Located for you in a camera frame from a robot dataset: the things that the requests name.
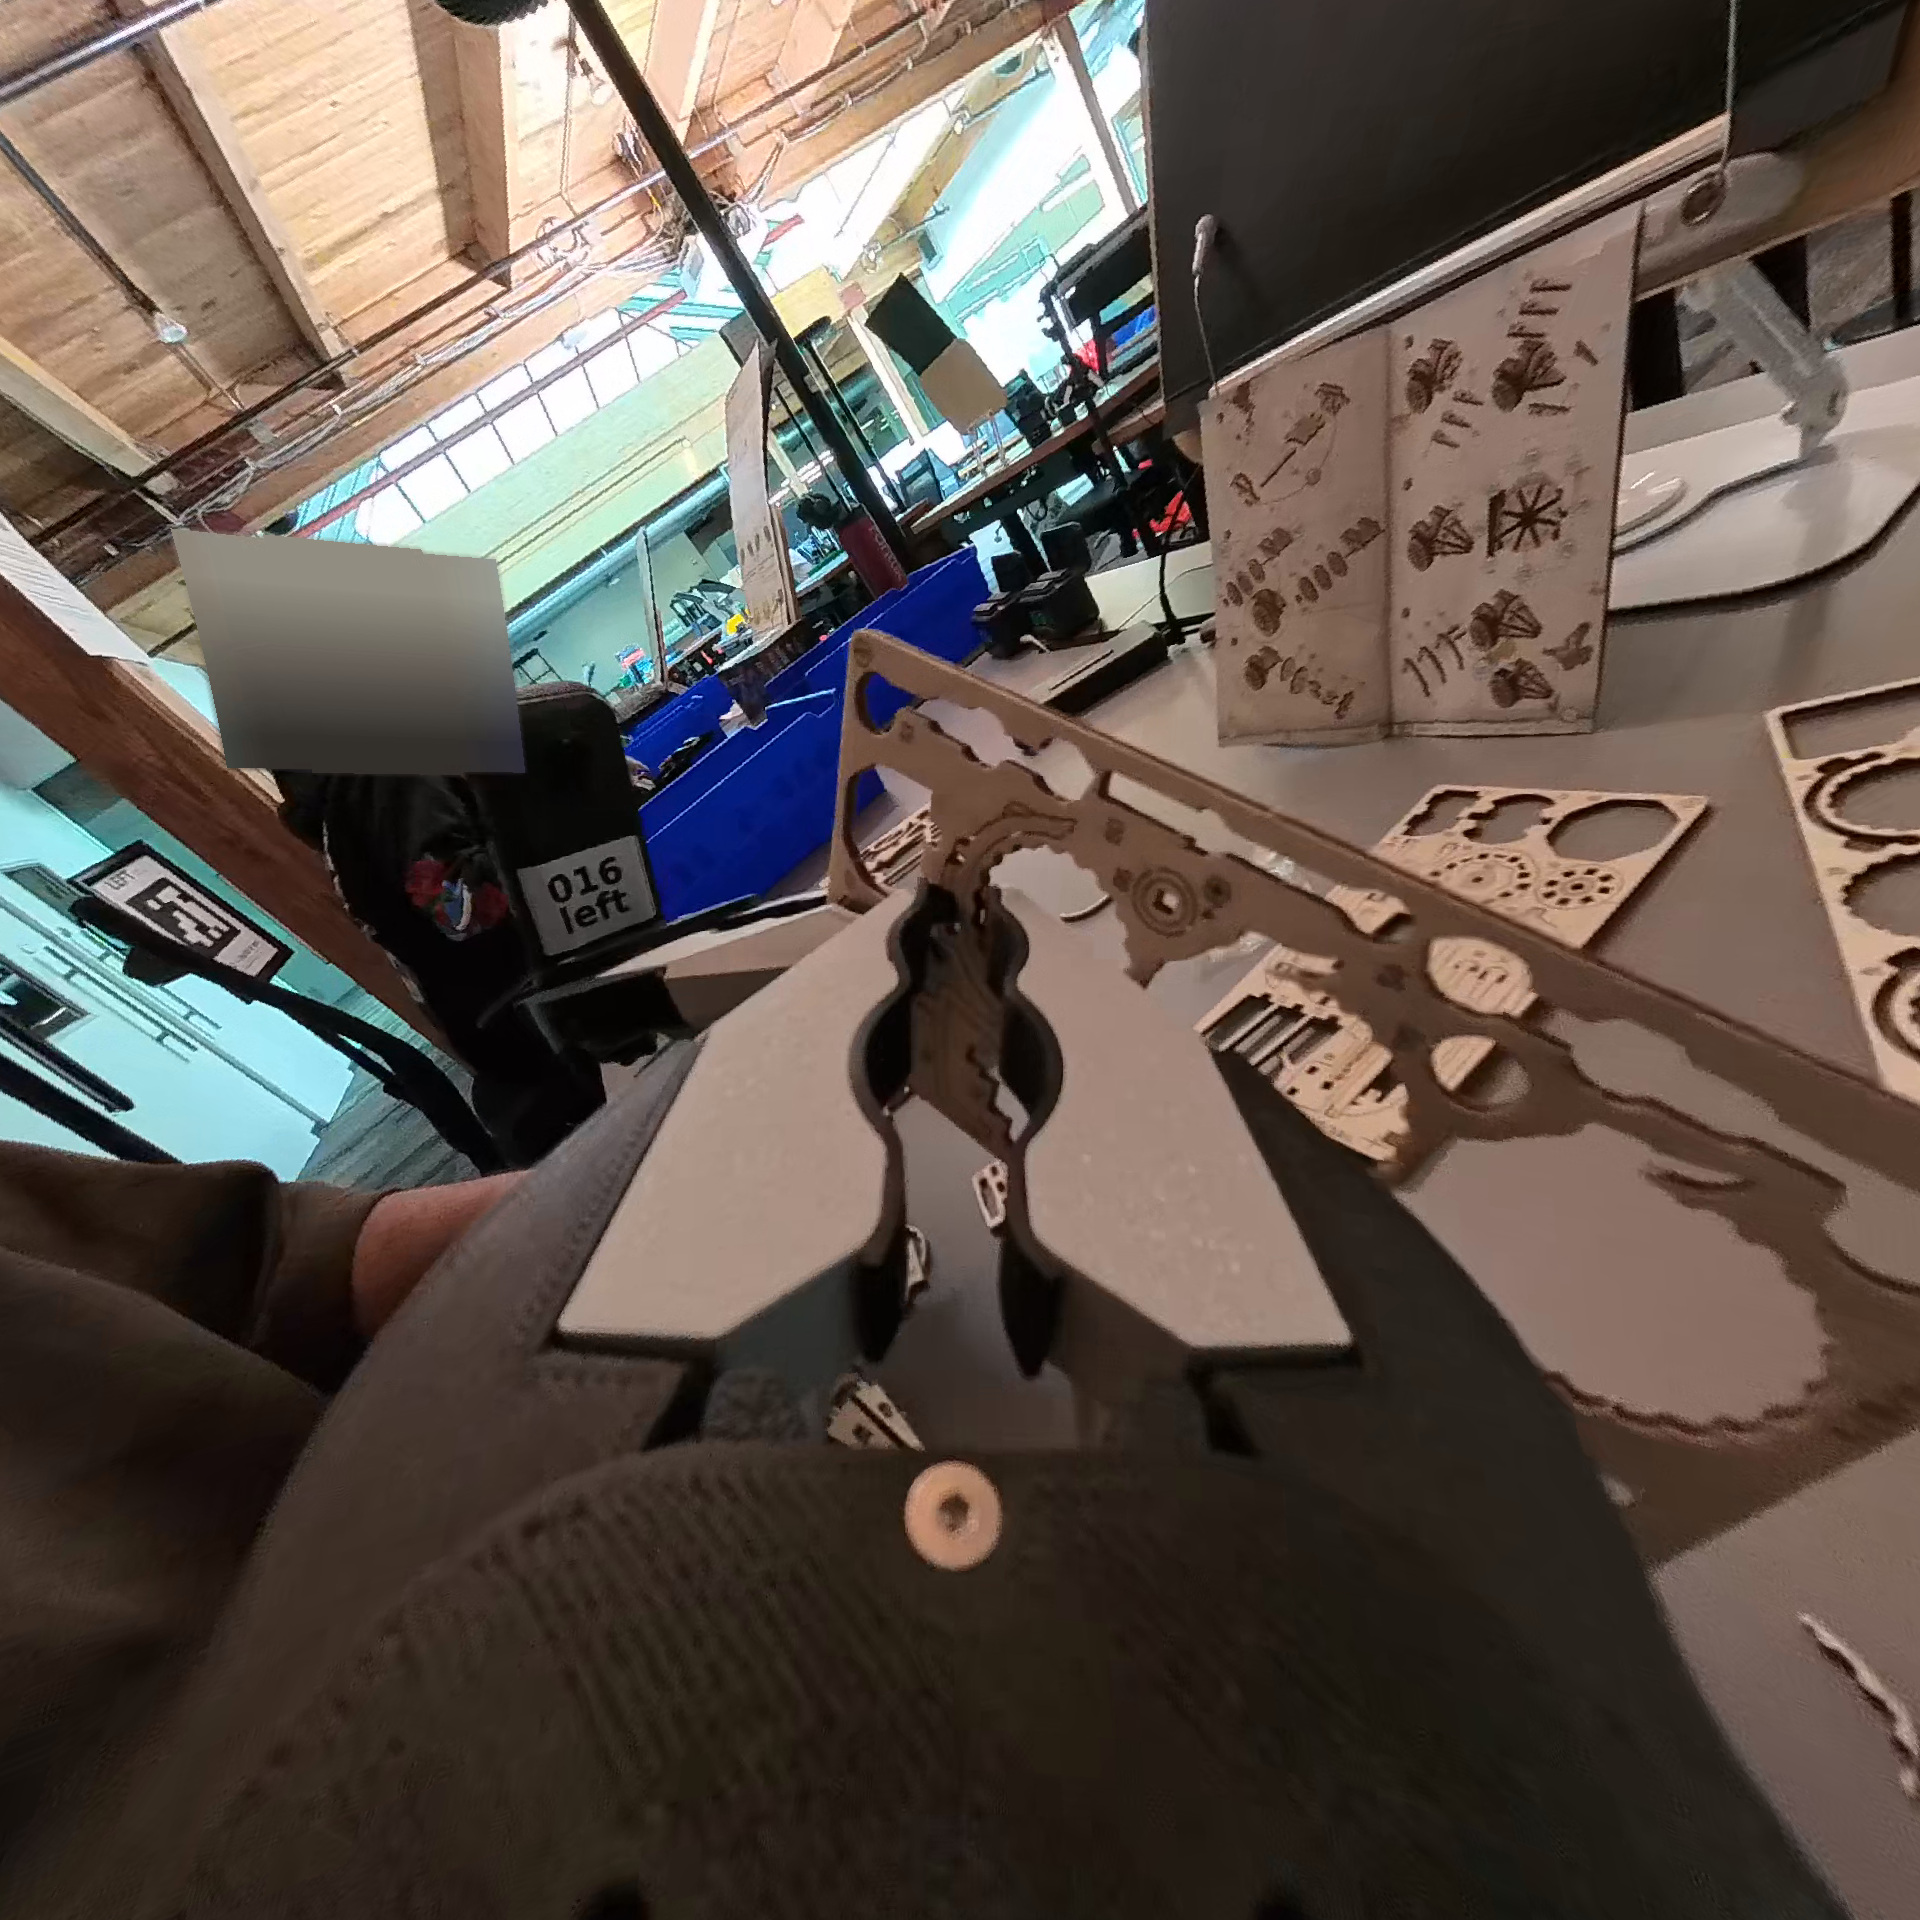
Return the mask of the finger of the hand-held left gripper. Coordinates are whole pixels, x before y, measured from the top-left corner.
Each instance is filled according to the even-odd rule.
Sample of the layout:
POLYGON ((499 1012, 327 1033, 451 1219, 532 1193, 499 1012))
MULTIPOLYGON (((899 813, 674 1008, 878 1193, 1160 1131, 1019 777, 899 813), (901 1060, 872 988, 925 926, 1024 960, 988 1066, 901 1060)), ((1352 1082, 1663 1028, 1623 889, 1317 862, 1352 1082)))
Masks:
POLYGON ((815 902, 684 934, 656 950, 656 1033, 690 1040, 762 992, 778 1016, 836 1019, 853 1033, 896 995, 893 941, 896 901, 861 913, 815 902))

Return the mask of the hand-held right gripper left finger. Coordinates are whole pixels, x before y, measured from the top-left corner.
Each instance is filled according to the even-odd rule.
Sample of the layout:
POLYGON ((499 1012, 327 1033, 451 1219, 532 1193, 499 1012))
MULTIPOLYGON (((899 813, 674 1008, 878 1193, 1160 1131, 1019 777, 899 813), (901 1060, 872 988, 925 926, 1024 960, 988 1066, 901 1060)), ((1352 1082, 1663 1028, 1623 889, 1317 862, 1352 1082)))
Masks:
POLYGON ((911 974, 892 894, 707 1028, 555 1332, 709 1364, 879 1360, 904 1168, 870 1049, 911 974))

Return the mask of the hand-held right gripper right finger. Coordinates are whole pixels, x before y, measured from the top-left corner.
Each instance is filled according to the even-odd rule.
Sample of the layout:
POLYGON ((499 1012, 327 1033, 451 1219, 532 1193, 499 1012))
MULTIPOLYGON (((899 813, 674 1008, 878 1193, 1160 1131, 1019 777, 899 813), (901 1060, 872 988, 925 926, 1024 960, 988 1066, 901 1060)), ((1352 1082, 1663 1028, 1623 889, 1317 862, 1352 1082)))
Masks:
POLYGON ((998 1317, 1021 1372, 1189 1378, 1352 1332, 1213 1052, 1021 894, 992 909, 1019 1124, 998 1317))

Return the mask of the wooden sheet with scalloped cutouts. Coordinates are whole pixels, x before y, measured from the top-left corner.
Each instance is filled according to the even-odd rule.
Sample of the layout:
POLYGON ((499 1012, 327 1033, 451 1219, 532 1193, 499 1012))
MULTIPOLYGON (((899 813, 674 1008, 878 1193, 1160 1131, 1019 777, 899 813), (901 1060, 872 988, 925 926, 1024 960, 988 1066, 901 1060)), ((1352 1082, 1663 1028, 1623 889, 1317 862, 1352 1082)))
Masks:
POLYGON ((1832 1236, 1851 1193, 1837 1165, 1916 1193, 1916 1106, 882 630, 851 637, 840 738, 830 891, 843 906, 879 901, 853 795, 892 770, 928 792, 920 876, 967 915, 1005 858, 1042 851, 1114 901, 1135 982, 1248 934, 1326 963, 1312 995, 1364 1027, 1399 1090, 1379 1178, 1410 1179, 1454 1140, 1632 1138, 1676 1210, 1715 1217, 1807 1301, 1812 1360, 1746 1406, 1735 1385, 1782 1313, 1744 1280, 1718 1297, 1706 1280, 1655 1289, 1678 1280, 1676 1254, 1559 1280, 1552 1308, 1580 1306, 1591 1325, 1565 1358, 1547 1353, 1543 1313, 1522 1337, 1575 1409, 1682 1448, 1778 1456, 1916 1429, 1916 1285, 1832 1236), (1559 1030, 1443 985, 1440 944, 1525 968, 1534 1002, 1587 1037, 1656 1037, 1789 1144, 1595 1080, 1559 1030))

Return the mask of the person's left forearm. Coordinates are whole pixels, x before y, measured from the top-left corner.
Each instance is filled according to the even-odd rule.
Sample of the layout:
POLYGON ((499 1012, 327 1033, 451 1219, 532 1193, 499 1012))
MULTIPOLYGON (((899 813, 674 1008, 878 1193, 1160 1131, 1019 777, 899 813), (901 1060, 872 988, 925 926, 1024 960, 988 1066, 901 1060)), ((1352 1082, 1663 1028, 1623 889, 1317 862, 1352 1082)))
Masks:
POLYGON ((352 1245, 350 1308, 362 1339, 375 1337, 408 1301, 428 1270, 506 1202, 524 1170, 463 1184, 389 1192, 368 1212, 352 1245))

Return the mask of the large blue bin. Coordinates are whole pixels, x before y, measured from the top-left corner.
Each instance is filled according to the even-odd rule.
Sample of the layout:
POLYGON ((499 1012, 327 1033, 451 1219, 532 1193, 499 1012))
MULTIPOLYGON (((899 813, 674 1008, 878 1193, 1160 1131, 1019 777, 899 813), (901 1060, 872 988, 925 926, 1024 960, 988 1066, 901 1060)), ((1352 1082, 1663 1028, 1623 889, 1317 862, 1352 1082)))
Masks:
POLYGON ((827 845, 846 697, 846 644, 786 668, 762 726, 725 736, 639 804, 664 921, 762 897, 827 845))

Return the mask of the black power strip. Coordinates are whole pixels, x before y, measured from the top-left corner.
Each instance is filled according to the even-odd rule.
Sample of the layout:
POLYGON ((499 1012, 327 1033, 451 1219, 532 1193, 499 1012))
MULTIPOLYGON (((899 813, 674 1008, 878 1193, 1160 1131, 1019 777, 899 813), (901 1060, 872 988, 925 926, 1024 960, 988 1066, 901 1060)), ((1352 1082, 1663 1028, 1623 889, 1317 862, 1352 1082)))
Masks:
POLYGON ((1092 658, 1044 686, 1039 706, 1063 716, 1085 716, 1133 684, 1158 672, 1170 654, 1170 637, 1160 629, 1135 627, 1119 630, 1092 658))

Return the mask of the wooden sheet with gear parts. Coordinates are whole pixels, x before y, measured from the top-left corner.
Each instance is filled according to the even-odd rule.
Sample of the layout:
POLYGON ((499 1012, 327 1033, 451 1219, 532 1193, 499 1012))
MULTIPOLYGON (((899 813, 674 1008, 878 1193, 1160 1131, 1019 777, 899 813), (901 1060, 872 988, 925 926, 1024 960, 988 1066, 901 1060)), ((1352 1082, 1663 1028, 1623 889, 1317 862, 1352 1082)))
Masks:
MULTIPOLYGON (((1581 948, 1706 818, 1684 795, 1602 795, 1451 785, 1431 788, 1375 858, 1503 921, 1581 948)), ((1389 1046, 1331 992, 1335 963, 1271 947, 1198 1019, 1213 1052, 1242 1059, 1336 1146, 1391 1178, 1429 1147, 1410 1140, 1408 1093, 1389 1046)))

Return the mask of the black light stand pole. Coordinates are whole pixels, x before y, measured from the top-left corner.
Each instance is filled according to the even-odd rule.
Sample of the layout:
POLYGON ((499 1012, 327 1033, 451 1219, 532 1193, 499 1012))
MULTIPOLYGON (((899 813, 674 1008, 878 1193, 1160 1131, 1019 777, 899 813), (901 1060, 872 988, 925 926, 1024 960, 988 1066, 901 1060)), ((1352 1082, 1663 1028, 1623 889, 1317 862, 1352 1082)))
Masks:
POLYGON ((701 241, 707 241, 709 252, 731 284, 742 312, 755 323, 757 334, 773 347, 780 371, 797 395, 815 436, 831 456, 831 461, 843 475, 853 501, 856 508, 866 508, 868 512, 876 508, 892 512, 882 494, 876 489, 866 461, 853 446, 853 440, 836 419, 827 395, 812 382, 807 360, 797 340, 782 323, 773 299, 766 294, 755 265, 740 252, 727 218, 709 196, 694 162, 680 146, 680 137, 672 131, 664 109, 639 74, 639 66, 635 65, 627 42, 620 37, 606 5, 570 3, 566 12, 587 37, 600 66, 608 70, 616 98, 639 133, 639 141, 654 155, 656 170, 674 190, 701 241))

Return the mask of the person's brown trousers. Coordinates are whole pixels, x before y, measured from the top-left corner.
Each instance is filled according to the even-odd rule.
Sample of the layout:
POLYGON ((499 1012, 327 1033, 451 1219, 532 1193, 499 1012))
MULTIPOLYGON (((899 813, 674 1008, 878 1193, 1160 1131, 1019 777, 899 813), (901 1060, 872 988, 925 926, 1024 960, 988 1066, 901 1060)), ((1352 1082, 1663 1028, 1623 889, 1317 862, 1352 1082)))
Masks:
POLYGON ((370 1339, 383 1193, 2 1152, 5 1915, 69 1915, 309 1436, 370 1339))

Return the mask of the instruction booklet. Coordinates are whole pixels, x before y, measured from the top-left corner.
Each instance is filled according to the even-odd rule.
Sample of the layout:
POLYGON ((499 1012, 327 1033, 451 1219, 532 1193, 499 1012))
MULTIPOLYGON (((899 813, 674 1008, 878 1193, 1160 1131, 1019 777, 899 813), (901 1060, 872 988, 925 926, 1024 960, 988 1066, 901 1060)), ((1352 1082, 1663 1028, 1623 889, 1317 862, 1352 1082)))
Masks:
POLYGON ((1215 385, 1215 734, 1591 731, 1638 206, 1215 385))

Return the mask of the wooden sheet with round holes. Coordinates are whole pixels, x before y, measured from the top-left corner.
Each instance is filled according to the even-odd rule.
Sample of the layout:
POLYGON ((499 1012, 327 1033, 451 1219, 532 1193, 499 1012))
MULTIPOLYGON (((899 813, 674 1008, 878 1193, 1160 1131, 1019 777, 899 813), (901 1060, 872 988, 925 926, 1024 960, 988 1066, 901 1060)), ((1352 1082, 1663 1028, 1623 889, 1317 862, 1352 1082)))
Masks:
POLYGON ((1917 682, 1766 713, 1766 738, 1876 1075, 1917 1099, 1917 682))

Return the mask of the wooden scrap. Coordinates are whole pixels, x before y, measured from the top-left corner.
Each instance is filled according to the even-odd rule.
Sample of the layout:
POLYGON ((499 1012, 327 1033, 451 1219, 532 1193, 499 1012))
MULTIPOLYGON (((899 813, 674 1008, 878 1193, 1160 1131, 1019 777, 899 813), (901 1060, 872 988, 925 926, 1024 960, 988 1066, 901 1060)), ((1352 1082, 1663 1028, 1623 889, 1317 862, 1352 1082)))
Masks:
POLYGON ((1851 1645, 1844 1637, 1832 1633, 1822 1618, 1812 1614, 1796 1616, 1799 1627, 1807 1635, 1818 1653, 1836 1667, 1868 1710, 1879 1717, 1886 1740, 1895 1756, 1895 1782, 1901 1797, 1917 1806, 1917 1721, 1903 1697, 1895 1692, 1880 1674, 1851 1645))

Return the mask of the grey monitor stand base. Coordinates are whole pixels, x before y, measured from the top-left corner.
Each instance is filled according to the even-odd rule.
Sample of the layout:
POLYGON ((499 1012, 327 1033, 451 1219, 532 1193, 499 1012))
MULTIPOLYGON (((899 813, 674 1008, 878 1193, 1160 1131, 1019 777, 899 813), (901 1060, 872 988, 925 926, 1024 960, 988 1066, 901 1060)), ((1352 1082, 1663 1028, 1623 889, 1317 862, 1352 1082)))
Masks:
POLYGON ((1748 262, 1687 292, 1759 371, 1628 420, 1612 613, 1796 586, 1916 501, 1916 328, 1832 349, 1748 262))

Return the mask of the black panel with tan back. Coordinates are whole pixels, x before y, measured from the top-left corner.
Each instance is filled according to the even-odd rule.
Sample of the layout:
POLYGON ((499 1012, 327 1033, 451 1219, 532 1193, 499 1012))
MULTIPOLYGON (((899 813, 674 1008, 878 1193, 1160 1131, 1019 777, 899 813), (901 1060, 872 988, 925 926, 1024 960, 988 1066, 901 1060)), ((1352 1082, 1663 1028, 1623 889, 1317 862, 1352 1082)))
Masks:
POLYGON ((1735 109, 1735 154, 1872 100, 1916 5, 1151 3, 1141 70, 1168 424, 1224 374, 1735 109))

